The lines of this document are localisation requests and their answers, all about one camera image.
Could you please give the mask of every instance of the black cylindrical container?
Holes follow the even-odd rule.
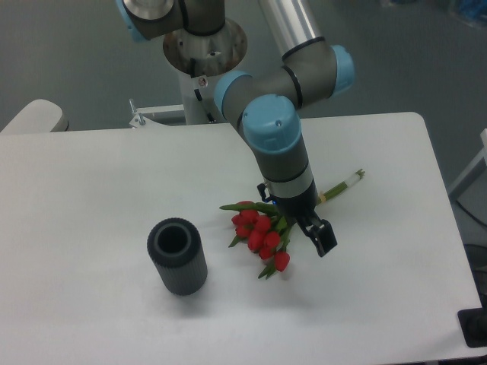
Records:
[[[166,288],[177,295],[197,291],[206,280],[208,268],[195,226],[181,218],[169,218],[156,225],[147,250]]]

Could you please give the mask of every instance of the light blue joint cap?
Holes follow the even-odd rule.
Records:
[[[336,83],[332,96],[347,91],[355,81],[353,59],[343,46],[332,46],[336,57]]]
[[[223,75],[218,81],[215,86],[215,91],[213,92],[213,99],[215,100],[215,104],[220,110],[220,113],[223,114],[223,99],[225,98],[225,94],[227,93],[228,88],[232,83],[237,80],[240,76],[250,76],[244,71],[230,71]]]
[[[144,36],[140,34],[135,25],[132,23],[132,19],[130,19],[130,16],[127,14],[127,10],[123,6],[123,0],[115,0],[115,3],[120,11],[120,14],[122,15],[123,21],[125,21],[127,29],[129,30],[133,41],[137,43],[147,41],[147,39],[145,39]]]
[[[301,120],[287,97],[264,95],[243,112],[243,133],[251,148],[264,154],[282,154],[301,137]]]

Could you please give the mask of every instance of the metal pole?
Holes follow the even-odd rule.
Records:
[[[259,0],[279,52],[322,37],[307,0]]]

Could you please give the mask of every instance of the black cylinder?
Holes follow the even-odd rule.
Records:
[[[271,195],[271,199],[276,203],[279,213],[289,218],[308,216],[317,205],[317,187],[313,182],[301,194],[293,198],[279,198]]]
[[[171,293],[189,295],[205,283],[208,268],[201,237],[189,221],[169,218],[160,222],[149,234],[147,250]]]

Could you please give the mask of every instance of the cylinder opening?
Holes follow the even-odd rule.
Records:
[[[176,70],[191,78],[219,76],[244,59],[247,36],[240,25],[227,19],[225,26],[211,36],[195,36],[184,29],[168,33],[163,51]]]
[[[171,225],[162,228],[156,244],[162,252],[176,254],[188,246],[189,240],[189,235],[183,227]]]

